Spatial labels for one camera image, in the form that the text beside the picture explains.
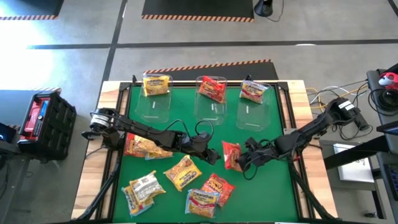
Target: ramen noodle packet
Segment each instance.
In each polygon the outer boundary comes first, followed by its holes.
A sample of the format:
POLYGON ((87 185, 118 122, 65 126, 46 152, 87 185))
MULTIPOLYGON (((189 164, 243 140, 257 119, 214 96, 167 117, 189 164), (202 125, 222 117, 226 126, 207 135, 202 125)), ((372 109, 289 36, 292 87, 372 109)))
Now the ramen noodle packet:
POLYGON ((140 179, 130 181, 130 187, 136 195, 139 205, 145 203, 148 198, 153 198, 158 194, 166 193, 166 191, 157 181, 154 175, 155 173, 156 171, 154 170, 140 179))
POLYGON ((145 153, 137 151, 135 145, 135 134, 127 133, 126 144, 124 146, 124 155, 135 156, 135 157, 145 157, 145 153))
POLYGON ((194 213, 207 218, 214 218, 219 197, 220 193, 191 189, 187 195, 185 214, 194 213))
POLYGON ((234 189, 235 186, 229 184, 223 178, 218 177, 217 174, 211 174, 210 178, 201 188, 201 190, 204 190, 205 192, 220 193, 220 199, 218 199, 218 205, 220 207, 225 205, 234 189))
POLYGON ((145 96, 160 95, 169 92, 168 75, 144 76, 142 78, 145 96))
POLYGON ((199 88, 199 93, 210 97, 211 99, 219 102, 225 102, 226 84, 218 83, 216 80, 203 76, 203 81, 199 88))
POLYGON ((131 218, 136 217, 142 212, 148 210, 154 204, 154 199, 148 198, 143 204, 139 205, 137 197, 130 186, 122 187, 122 192, 124 193, 124 196, 126 196, 131 218))
POLYGON ((178 191, 188 185, 201 175, 200 170, 194 165, 189 155, 184 156, 181 161, 171 169, 164 172, 167 178, 173 182, 178 191))
POLYGON ((242 154, 241 146, 238 143, 233 144, 224 141, 222 141, 222 143, 224 149, 225 169, 234 169, 242 172, 241 166, 236 162, 242 154))
POLYGON ((172 157, 173 152, 168 152, 163 150, 161 147, 156 146, 156 144, 146 138, 137 136, 134 138, 134 151, 143 152, 144 154, 150 154, 150 158, 166 158, 172 157))
POLYGON ((246 98, 259 104, 263 103, 263 94, 268 89, 268 87, 260 83, 249 80, 243 81, 241 88, 241 93, 239 94, 240 98, 246 98))

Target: concrete floor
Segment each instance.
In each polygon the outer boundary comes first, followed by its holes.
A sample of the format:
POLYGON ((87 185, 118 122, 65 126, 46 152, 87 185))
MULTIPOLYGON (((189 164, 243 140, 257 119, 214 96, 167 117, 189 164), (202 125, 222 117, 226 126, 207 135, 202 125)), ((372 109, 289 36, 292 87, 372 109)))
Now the concrete floor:
MULTIPOLYGON (((281 0, 274 2, 276 17, 281 0)), ((143 3, 144 0, 127 2, 118 43, 310 42, 398 37, 398 17, 387 0, 285 0, 280 22, 256 17, 252 24, 146 21, 140 19, 143 3)), ((78 44, 80 48, 84 47, 81 44, 110 44, 121 4, 122 0, 65 0, 58 20, 0 21, 0 88, 61 87, 62 96, 76 106, 79 115, 68 158, 58 163, 31 163, 29 170, 34 175, 25 179, 6 223, 69 220, 87 145, 80 133, 88 129, 89 112, 96 107, 109 54, 109 48, 26 50, 26 46, 78 44)), ((149 69, 270 58, 281 80, 305 80, 307 87, 321 89, 364 80, 366 71, 390 67, 398 61, 397 48, 398 44, 354 44, 116 49, 109 80, 130 80, 133 74, 141 77, 149 69)), ((359 107, 369 124, 380 124, 366 97, 360 98, 359 107)), ((353 127, 347 127, 348 133, 350 130, 353 127)), ((378 135, 374 131, 357 141, 378 135)), ((328 133, 323 139, 339 141, 340 137, 328 133)), ((388 220, 361 216, 374 210, 370 192, 341 188, 332 191, 342 219, 391 223, 391 211, 388 220)))

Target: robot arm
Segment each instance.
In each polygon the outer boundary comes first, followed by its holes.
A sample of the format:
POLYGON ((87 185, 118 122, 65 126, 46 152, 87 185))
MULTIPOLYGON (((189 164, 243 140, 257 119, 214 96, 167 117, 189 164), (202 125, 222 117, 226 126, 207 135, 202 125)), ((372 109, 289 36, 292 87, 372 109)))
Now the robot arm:
POLYGON ((101 133, 108 146, 115 146, 120 137, 118 131, 124 131, 149 139, 166 151, 195 156, 211 165, 221 158, 217 151, 208 148, 211 135, 206 132, 190 136, 188 132, 169 131, 167 128, 160 131, 120 115, 110 108, 97 109, 93 114, 90 128, 95 133, 101 133))
POLYGON ((238 159, 239 165, 243 171, 246 171, 251 164, 256 167, 263 166, 271 159, 281 159, 294 150, 303 150, 311 141, 312 136, 324 135, 327 128, 334 124, 345 126, 353 122, 358 115, 360 115, 360 110, 346 98, 332 100, 325 112, 290 134, 277 137, 272 141, 256 142, 253 138, 249 138, 245 142, 248 151, 238 159))

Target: green table surface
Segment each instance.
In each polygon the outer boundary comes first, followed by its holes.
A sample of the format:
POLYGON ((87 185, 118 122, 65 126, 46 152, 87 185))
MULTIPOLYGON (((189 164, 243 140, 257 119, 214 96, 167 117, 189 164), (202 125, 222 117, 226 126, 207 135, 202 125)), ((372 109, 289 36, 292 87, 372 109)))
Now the green table surface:
MULTIPOLYGON (((195 133, 197 123, 193 110, 195 99, 195 87, 174 87, 170 108, 170 119, 167 123, 146 123, 135 112, 139 98, 140 87, 132 88, 131 107, 129 117, 137 121, 151 125, 157 129, 164 129, 176 119, 183 120, 191 134, 195 133)), ((271 109, 269 112, 270 125, 262 131, 247 131, 236 126, 236 111, 238 108, 240 88, 228 87, 227 104, 228 116, 224 123, 215 126, 215 133, 209 143, 223 155, 221 141, 239 143, 243 146, 245 140, 254 137, 261 139, 274 139, 282 134, 282 126, 277 107, 275 90, 271 96, 271 109)), ((183 131, 181 124, 172 126, 172 130, 183 131)), ((113 222, 294 222, 297 221, 294 194, 290 181, 289 168, 284 161, 270 161, 258 169, 257 175, 252 180, 245 180, 241 172, 226 170, 224 160, 220 159, 211 166, 205 161, 191 157, 196 166, 203 172, 201 176, 188 184, 182 192, 179 192, 173 183, 163 174, 166 170, 177 164, 184 154, 174 153, 172 158, 145 161, 143 158, 124 156, 122 159, 119 176, 119 189, 116 196, 116 207, 113 222), (154 198, 155 204, 146 212, 131 218, 128 212, 127 202, 121 187, 127 186, 130 180, 138 179, 156 170, 155 176, 166 190, 165 194, 154 198), (223 208, 217 206, 216 218, 209 219, 195 214, 185 214, 185 201, 189 189, 200 189, 211 173, 216 173, 226 179, 236 188, 223 208)))

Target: clear plastic container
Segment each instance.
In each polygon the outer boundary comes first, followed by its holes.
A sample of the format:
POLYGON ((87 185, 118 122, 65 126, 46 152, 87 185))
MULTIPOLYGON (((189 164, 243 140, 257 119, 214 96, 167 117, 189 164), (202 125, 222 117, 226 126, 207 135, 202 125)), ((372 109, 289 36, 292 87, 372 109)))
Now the clear plastic container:
POLYGON ((270 123, 269 113, 272 87, 265 83, 261 84, 268 87, 264 91, 262 104, 255 103, 249 99, 239 98, 236 125, 240 129, 261 131, 270 123))
MULTIPOLYGON (((209 77, 216 80, 217 83, 225 84, 225 91, 227 87, 227 80, 223 77, 209 77)), ((207 120, 213 125, 221 125, 227 115, 226 107, 226 93, 224 103, 219 103, 201 93, 199 93, 200 85, 203 82, 203 76, 196 79, 195 92, 195 117, 197 121, 207 120)))
POLYGON ((136 107, 136 114, 144 121, 153 123, 166 123, 170 117, 170 104, 172 101, 172 86, 173 79, 169 75, 150 74, 144 77, 169 77, 169 91, 161 95, 145 96, 144 84, 141 86, 141 91, 138 97, 138 104, 136 107))

